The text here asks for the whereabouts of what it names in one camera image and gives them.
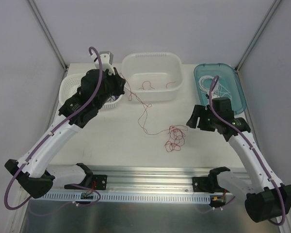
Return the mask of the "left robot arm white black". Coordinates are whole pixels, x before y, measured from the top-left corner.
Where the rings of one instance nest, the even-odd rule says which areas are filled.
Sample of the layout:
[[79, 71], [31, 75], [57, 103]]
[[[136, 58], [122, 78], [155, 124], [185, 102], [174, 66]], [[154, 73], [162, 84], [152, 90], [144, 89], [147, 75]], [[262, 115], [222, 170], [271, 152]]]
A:
[[87, 189], [94, 182], [92, 171], [83, 163], [48, 171], [61, 148], [95, 118], [112, 96], [121, 96], [125, 80], [117, 69], [92, 69], [81, 79], [77, 92], [59, 109], [53, 124], [30, 151], [18, 160], [9, 159], [5, 168], [20, 186], [37, 199], [55, 187]]

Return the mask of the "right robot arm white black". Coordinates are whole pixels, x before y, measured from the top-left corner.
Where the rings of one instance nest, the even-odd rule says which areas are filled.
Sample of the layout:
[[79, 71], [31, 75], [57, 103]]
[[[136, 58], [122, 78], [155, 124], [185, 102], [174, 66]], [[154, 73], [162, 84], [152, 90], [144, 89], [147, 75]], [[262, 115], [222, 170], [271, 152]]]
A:
[[193, 189], [208, 193], [226, 190], [244, 203], [254, 222], [281, 217], [282, 225], [291, 209], [291, 184], [285, 185], [270, 168], [246, 120], [235, 117], [230, 99], [214, 98], [207, 106], [195, 105], [186, 125], [222, 135], [237, 153], [251, 181], [246, 183], [222, 166], [211, 169], [207, 177], [193, 177]]

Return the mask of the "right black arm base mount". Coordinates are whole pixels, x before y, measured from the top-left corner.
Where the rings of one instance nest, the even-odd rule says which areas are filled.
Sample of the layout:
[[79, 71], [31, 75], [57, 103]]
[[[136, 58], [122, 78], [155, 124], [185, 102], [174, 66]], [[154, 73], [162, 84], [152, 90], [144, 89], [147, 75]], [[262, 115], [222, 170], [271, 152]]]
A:
[[192, 186], [194, 192], [214, 193], [216, 187], [209, 177], [192, 177]]

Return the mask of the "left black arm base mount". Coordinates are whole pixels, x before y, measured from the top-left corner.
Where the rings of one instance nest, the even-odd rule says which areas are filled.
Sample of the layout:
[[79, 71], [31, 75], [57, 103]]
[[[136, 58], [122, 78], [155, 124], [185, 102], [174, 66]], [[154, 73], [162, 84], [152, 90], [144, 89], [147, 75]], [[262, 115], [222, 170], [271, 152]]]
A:
[[84, 188], [91, 188], [94, 190], [106, 190], [107, 188], [107, 175], [91, 175], [86, 176], [81, 183], [78, 183], [77, 186], [72, 184], [67, 184], [64, 186], [64, 189], [76, 189], [76, 190], [85, 190]]

